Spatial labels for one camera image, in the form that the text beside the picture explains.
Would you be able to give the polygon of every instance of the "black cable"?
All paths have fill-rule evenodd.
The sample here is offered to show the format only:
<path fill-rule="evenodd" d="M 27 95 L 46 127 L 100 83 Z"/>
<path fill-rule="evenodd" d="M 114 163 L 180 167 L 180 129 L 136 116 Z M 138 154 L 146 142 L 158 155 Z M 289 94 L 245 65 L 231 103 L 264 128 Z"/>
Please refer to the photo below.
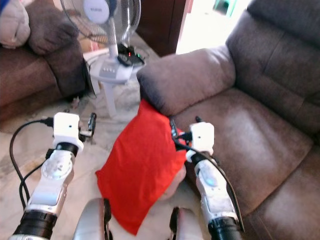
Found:
<path fill-rule="evenodd" d="M 25 181 L 27 180 L 27 178 L 33 174 L 35 171 L 37 171 L 39 168 L 42 167 L 42 165 L 45 163 L 45 161 L 43 163 L 41 163 L 39 166 L 35 167 L 32 171 L 30 171 L 27 175 L 24 176 L 23 180 L 20 182 L 20 186 L 19 186 L 19 195 L 23 196 L 23 192 L 22 192 L 22 187 L 25 184 Z M 23 210 L 26 208 L 26 203 L 22 203 L 22 207 Z"/>
<path fill-rule="evenodd" d="M 194 151 L 195 153 L 201 155 L 204 159 L 207 159 L 209 160 L 210 163 L 212 163 L 216 169 L 218 169 L 218 171 L 222 174 L 222 176 L 224 177 L 226 183 L 228 184 L 228 186 L 230 187 L 230 190 L 231 190 L 231 195 L 232 195 L 232 198 L 234 200 L 234 203 L 235 203 L 235 211 L 236 211 L 236 214 L 238 216 L 238 220 L 239 220 L 239 224 L 240 224 L 240 227 L 242 229 L 243 232 L 245 232 L 245 226 L 244 226 L 244 223 L 243 223 L 243 220 L 242 220 L 242 216 L 241 216 L 241 212 L 240 212 L 240 207 L 239 207 L 239 203 L 238 203 L 238 200 L 237 200 L 237 197 L 236 197 L 236 193 L 235 193 L 235 190 L 234 188 L 232 187 L 231 185 L 231 182 L 229 181 L 229 179 L 227 178 L 225 172 L 221 169 L 221 167 L 219 167 L 212 159 L 211 157 L 208 157 L 206 156 L 205 154 L 203 154 L 202 152 L 188 146 L 188 145 L 184 145 L 182 143 L 179 142 L 179 140 L 176 138 L 176 137 L 172 137 L 172 140 L 174 141 L 174 143 L 176 145 L 178 145 L 179 147 L 181 148 L 184 148 L 185 150 L 192 150 Z"/>
<path fill-rule="evenodd" d="M 18 135 L 18 133 L 26 126 L 30 125 L 30 124 L 34 124 L 34 123 L 41 123 L 43 120 L 34 120 L 34 121 L 29 121 L 29 122 L 26 122 L 25 124 L 21 125 L 13 134 L 12 138 L 11 138 L 11 141 L 10 141 L 10 146 L 9 146 L 9 155 L 10 155 L 10 159 L 11 159 L 11 162 L 12 162 L 12 165 L 16 171 L 16 173 L 18 174 L 19 176 L 19 179 L 20 181 L 22 182 L 24 180 L 20 170 L 19 170 L 19 167 L 17 165 L 17 162 L 15 160 L 15 157 L 14 157 L 14 142 L 15 142 L 15 139 L 16 139 L 16 136 Z M 23 182 L 23 188 L 24 188 L 24 191 L 25 191 L 25 196 L 26 196 L 26 199 L 27 201 L 29 200 L 30 198 L 30 195 L 29 195 L 29 191 L 28 191 L 28 187 L 26 185 L 25 182 Z M 23 209 L 25 209 L 26 207 L 26 203 L 25 203 L 25 200 L 24 200 L 24 196 L 22 194 L 20 194 L 20 200 L 21 200 L 21 203 L 22 203 L 22 207 Z"/>

